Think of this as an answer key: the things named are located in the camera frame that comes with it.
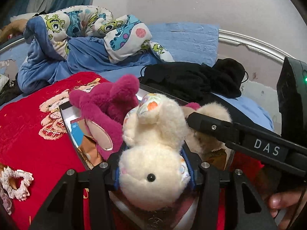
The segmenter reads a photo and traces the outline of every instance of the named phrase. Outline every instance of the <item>plush toy eye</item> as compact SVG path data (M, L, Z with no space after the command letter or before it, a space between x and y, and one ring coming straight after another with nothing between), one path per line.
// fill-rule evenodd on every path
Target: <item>plush toy eye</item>
M153 182L156 179L156 176L154 174L149 174L147 176L147 181Z

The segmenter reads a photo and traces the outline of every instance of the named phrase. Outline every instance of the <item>beige plush toy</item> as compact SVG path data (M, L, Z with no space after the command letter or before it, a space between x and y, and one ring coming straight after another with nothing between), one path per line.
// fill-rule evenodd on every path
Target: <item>beige plush toy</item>
M191 113L198 112L209 117L231 122L231 117L227 109L222 105L213 102L200 107L198 104L196 104L199 108L194 110L197 107L195 107L195 104L196 103L190 103L182 107L186 118L188 118ZM208 159L210 152L220 149L224 149L226 152L226 163L229 159L231 150L228 149L224 143L218 141L215 137L200 133L198 131L195 131L194 129L189 128L189 132L185 137L185 141L189 146L189 149L192 152L197 153L203 161L206 161Z
M190 180L180 150L188 127L181 107L162 94L146 95L126 116L129 147L119 161L119 183L134 206L154 211L179 198Z

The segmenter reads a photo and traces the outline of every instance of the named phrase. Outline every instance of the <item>finger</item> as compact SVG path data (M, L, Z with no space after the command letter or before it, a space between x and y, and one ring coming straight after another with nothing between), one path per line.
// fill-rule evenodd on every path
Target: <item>finger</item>
M298 203L301 191L277 193L269 198L268 204L272 209L283 209Z
M293 214L295 213L296 210L296 205L292 205L289 207L289 209L287 210L285 216L283 217L283 219L281 220L281 222L278 225L278 230L285 230L287 229Z
M274 218L278 214L278 210L277 209L270 209L270 213L271 213L272 217Z

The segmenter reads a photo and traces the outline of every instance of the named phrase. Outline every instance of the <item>fingernail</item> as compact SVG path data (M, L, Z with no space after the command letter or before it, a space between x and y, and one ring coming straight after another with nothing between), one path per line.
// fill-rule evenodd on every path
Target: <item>fingernail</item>
M274 195L271 200L272 200L272 207L277 208L278 205L280 204L281 197L279 195Z

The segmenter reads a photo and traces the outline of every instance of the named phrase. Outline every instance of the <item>silver bolt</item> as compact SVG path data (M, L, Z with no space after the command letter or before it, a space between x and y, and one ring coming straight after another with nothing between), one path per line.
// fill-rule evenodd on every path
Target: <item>silver bolt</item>
M204 169L207 169L207 168L210 167L210 164L207 163L207 162L203 162L203 163L201 164L201 166L202 166Z
M75 171L74 170L67 170L67 172L66 172L66 174L67 175L73 175L75 173Z
M99 164L99 167L105 169L106 167L108 167L108 163L101 163Z
M236 169L234 172L235 172L237 175L242 175L242 174L243 174L243 171L240 170L240 169Z

